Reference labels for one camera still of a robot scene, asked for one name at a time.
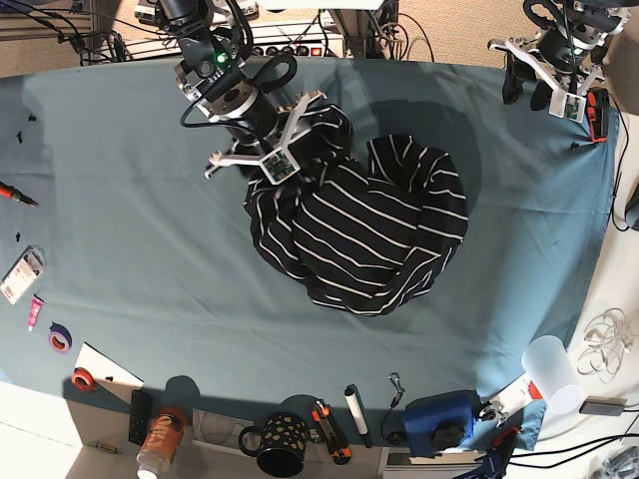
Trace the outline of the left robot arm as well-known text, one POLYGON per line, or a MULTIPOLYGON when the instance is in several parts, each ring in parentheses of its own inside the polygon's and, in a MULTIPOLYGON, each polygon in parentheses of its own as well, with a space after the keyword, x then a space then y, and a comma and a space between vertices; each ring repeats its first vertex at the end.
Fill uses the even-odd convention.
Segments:
POLYGON ((620 34, 636 1, 525 1, 523 11, 536 27, 531 37, 493 39, 488 48, 505 54, 502 101, 518 101, 523 86, 535 86, 533 111, 580 123, 592 85, 602 71, 609 38, 620 34))

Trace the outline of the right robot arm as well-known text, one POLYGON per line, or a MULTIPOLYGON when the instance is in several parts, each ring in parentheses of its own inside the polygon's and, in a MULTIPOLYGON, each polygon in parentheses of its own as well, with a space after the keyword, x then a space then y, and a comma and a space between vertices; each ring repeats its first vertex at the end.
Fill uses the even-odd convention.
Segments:
POLYGON ((273 149, 269 139, 280 114, 267 94, 285 86, 298 64, 290 53, 277 53, 252 77, 244 72, 254 54, 254 36, 235 1, 227 27, 211 27, 211 1, 161 1, 156 23, 178 43, 183 60, 176 66, 177 83, 190 105, 180 124, 187 129, 224 128, 236 142, 259 153, 273 149))

